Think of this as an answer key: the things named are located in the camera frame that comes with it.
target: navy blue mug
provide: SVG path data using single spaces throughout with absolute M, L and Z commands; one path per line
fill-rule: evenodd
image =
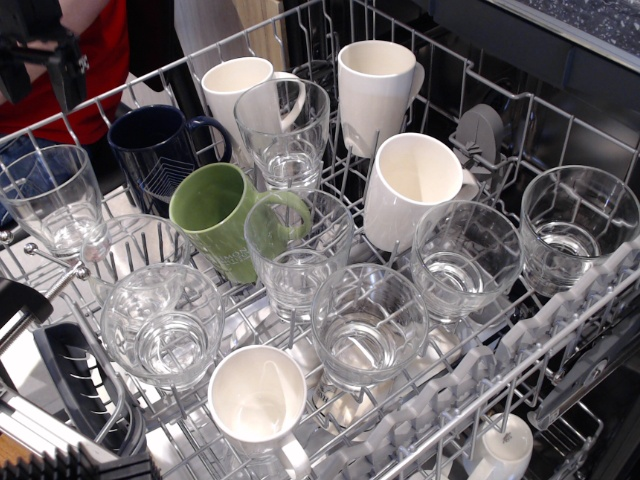
M 229 133 L 211 117 L 187 120 L 175 107 L 150 105 L 126 113 L 111 125 L 109 145 L 143 213 L 169 218 L 171 195 L 187 175 L 203 166 L 191 138 L 202 126 L 220 132 L 224 139 L 220 161 L 228 162 Z

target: wire rack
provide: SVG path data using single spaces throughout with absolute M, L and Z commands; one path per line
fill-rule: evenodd
M 626 182 L 638 157 L 636 146 L 532 92 L 510 88 L 512 85 L 502 76 L 491 73 L 487 67 L 489 58 L 481 55 L 471 59 L 465 52 L 456 51 L 440 29 L 419 31 L 378 10 L 375 3 L 360 0 L 345 2 L 344 10 L 338 13 L 329 9 L 328 2 L 311 1 L 88 100 L 79 108 L 97 105 L 104 112 L 102 102 L 122 92 L 128 93 L 138 107 L 139 91 L 144 81 L 152 78 L 161 80 L 164 101 L 176 105 L 166 79 L 168 70 L 188 65 L 199 88 L 195 63 L 201 56 L 214 54 L 221 61 L 228 60 L 223 54 L 225 47 L 237 42 L 255 54 L 252 39 L 258 33 L 274 36 L 282 63 L 298 76 L 320 83 L 332 97 L 332 131 L 322 188 L 349 207 L 359 227 L 351 251 L 352 263 L 385 264 L 410 275 L 406 252 L 380 252 L 362 232 L 363 198 L 371 161 L 351 155 L 342 144 L 336 108 L 337 52 L 352 41 L 381 38 L 401 42 L 416 53 L 427 76 L 406 116 L 404 130 L 448 140 L 464 166 L 481 180 L 480 201 L 500 209 L 516 224 L 518 195 L 513 192 L 523 183 L 553 166 L 578 160 L 598 164 L 598 149 L 593 158 L 585 157 L 581 148 L 585 139 L 604 145 L 622 159 L 617 165 L 623 167 L 615 173 Z M 302 46 L 302 60 L 289 58 L 288 41 Z M 200 90 L 199 95 L 202 105 L 206 105 Z M 486 148 L 457 134 L 463 114 L 478 103 L 492 105 L 506 127 L 495 156 L 483 156 Z M 37 128 L 59 118 L 66 121 L 59 115 L 0 142 L 20 135 L 33 138 Z M 553 126 L 552 138 L 545 135 L 541 126 L 545 124 Z M 217 152 L 217 148 L 212 141 L 200 154 Z M 121 206 L 128 205 L 126 193 L 125 187 L 105 197 L 107 218 L 121 214 Z M 10 238 L 3 242 L 6 245 L 0 256 L 0 271 L 10 279 L 46 290 L 65 268 L 32 244 L 25 248 L 24 242 L 11 245 Z M 25 256 L 25 249 L 30 257 Z M 455 327 L 431 325 L 430 354 L 422 364 L 404 370 L 390 393 L 381 395 L 375 388 L 363 388 L 357 394 L 339 393 L 323 405 L 315 405 L 310 396 L 295 433 L 311 459 L 312 477 L 439 478 L 441 472 L 453 467 L 451 478 L 457 478 L 456 465 L 471 455 L 473 439 L 481 433 L 488 415 L 500 411 L 531 415 L 585 346 L 615 327 L 637 295 L 639 263 L 640 241 L 625 244 L 604 266 L 590 270 L 569 292 L 550 300 L 539 298 L 518 281 L 507 295 Z M 198 254 L 192 264 L 216 282 L 225 298 L 227 323 L 217 361 L 242 345 L 269 344 L 290 351 L 303 364 L 309 383 L 317 381 L 321 366 L 308 361 L 306 355 L 313 348 L 309 325 L 277 319 L 260 283 L 233 286 Z M 86 284 L 74 281 L 56 302 L 52 324 L 76 321 L 99 334 L 100 306 Z M 144 411 L 147 448 L 162 469 L 163 478 L 277 477 L 278 470 L 269 465 L 262 466 L 262 470 L 249 468 L 216 429 L 206 406 L 208 376 L 189 391 L 166 392 L 154 390 L 122 372 L 113 375 L 115 381 L 126 385 Z M 118 400 L 112 399 L 112 403 L 115 405 Z M 349 424 L 336 414 L 336 408 L 344 405 L 358 412 Z M 602 427 L 602 422 L 578 402 L 571 415 L 536 432 L 539 443 L 553 452 L 553 461 L 545 467 L 548 471 L 544 475 L 531 467 L 527 476 L 565 478 L 576 472 Z

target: red shirt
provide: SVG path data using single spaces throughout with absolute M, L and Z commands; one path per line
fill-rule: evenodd
M 80 35 L 80 51 L 87 56 L 89 69 L 85 77 L 87 99 L 122 85 L 129 73 L 129 37 L 127 34 L 126 0 L 109 2 L 96 20 Z M 112 119 L 120 103 L 120 95 L 102 101 Z M 0 133 L 9 134 L 60 113 L 49 75 L 37 78 L 29 95 L 12 105 L 0 106 Z M 69 114 L 69 122 L 80 143 L 91 144 L 107 133 L 107 126 L 95 105 Z M 36 136 L 60 143 L 73 143 L 64 122 L 56 121 L 38 129 Z

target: glass tumbler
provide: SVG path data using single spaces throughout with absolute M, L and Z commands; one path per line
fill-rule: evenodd
M 245 238 L 273 310 L 283 320 L 308 322 L 320 285 L 347 264 L 355 225 L 349 209 L 329 193 L 288 192 L 309 209 L 309 225 L 281 198 L 282 192 L 274 191 L 247 215 Z M 306 233 L 297 235 L 301 229 Z
M 536 177 L 522 197 L 523 277 L 540 295 L 568 290 L 640 234 L 631 189 L 603 170 L 566 166 Z
M 319 186 L 329 140 L 326 90 L 307 80 L 269 80 L 242 94 L 234 116 L 267 189 Z
M 224 306 L 209 277 L 175 263 L 143 267 L 120 280 L 100 317 L 111 358 L 162 389 L 195 385 L 213 364 Z
M 413 281 L 431 318 L 453 323 L 507 292 L 522 271 L 520 235 L 487 205 L 457 200 L 429 210 L 411 249 Z
M 366 263 L 338 270 L 311 310 L 323 381 L 353 392 L 393 378 L 418 356 L 428 324 L 420 292 L 402 274 Z M 321 382 L 316 392 L 323 388 Z
M 0 171 L 0 202 L 52 255 L 76 258 L 82 240 L 102 222 L 102 194 L 86 150 L 54 145 Z
M 103 305 L 116 282 L 156 263 L 186 265 L 193 245 L 175 223 L 146 214 L 121 215 L 93 228 L 80 258 L 91 272 L 89 285 Z

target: white mug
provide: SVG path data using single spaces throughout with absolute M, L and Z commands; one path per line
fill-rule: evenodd
M 228 60 L 211 68 L 200 81 L 211 115 L 218 120 L 231 135 L 234 157 L 242 167 L 253 166 L 253 160 L 242 142 L 242 136 L 233 113 L 240 96 L 262 82 L 275 78 L 298 78 L 287 72 L 275 72 L 269 60 L 260 57 L 240 57 Z M 298 112 L 292 111 L 287 119 L 293 122 Z
M 424 82 L 411 50 L 393 42 L 355 42 L 338 53 L 340 123 L 347 148 L 372 158 L 376 145 L 400 132 Z
M 524 476 L 533 452 L 531 429 L 514 414 L 509 414 L 504 433 L 501 432 L 502 414 L 492 415 L 491 420 L 497 422 L 496 425 L 476 440 L 473 458 L 464 459 L 469 480 L 519 480 Z
M 420 218 L 434 205 L 479 192 L 453 150 L 420 133 L 401 133 L 376 152 L 364 203 L 364 233 L 380 250 L 411 246 Z
M 311 472 L 293 434 L 304 412 L 307 384 L 298 364 L 266 345 L 240 348 L 220 362 L 209 382 L 208 405 L 229 442 L 258 462 L 277 456 L 293 479 Z

